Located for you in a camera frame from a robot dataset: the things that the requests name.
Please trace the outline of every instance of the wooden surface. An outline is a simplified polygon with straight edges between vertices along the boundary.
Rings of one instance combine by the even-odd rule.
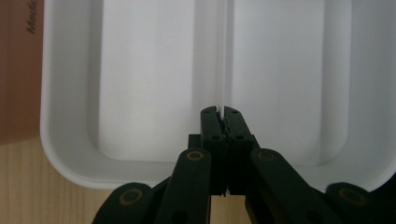
[[[91,223],[111,190],[66,180],[40,139],[0,147],[0,223]],[[211,223],[250,223],[244,197],[212,197]]]

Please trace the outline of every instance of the cardboard box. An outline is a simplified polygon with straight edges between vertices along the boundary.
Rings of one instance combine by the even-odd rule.
[[[0,0],[0,145],[39,136],[43,0]]]

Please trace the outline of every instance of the white plastic container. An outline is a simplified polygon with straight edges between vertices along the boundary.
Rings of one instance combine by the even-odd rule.
[[[201,109],[242,112],[313,187],[396,171],[396,2],[46,1],[41,136],[90,188],[168,177]]]

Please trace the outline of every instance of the brown box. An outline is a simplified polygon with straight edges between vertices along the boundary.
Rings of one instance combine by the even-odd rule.
[[[0,0],[0,145],[39,136],[43,0]]]

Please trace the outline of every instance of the wooden table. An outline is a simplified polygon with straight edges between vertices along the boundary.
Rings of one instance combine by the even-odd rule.
[[[91,223],[110,192],[62,177],[39,138],[0,146],[0,223]],[[244,200],[212,197],[211,223],[250,223]]]

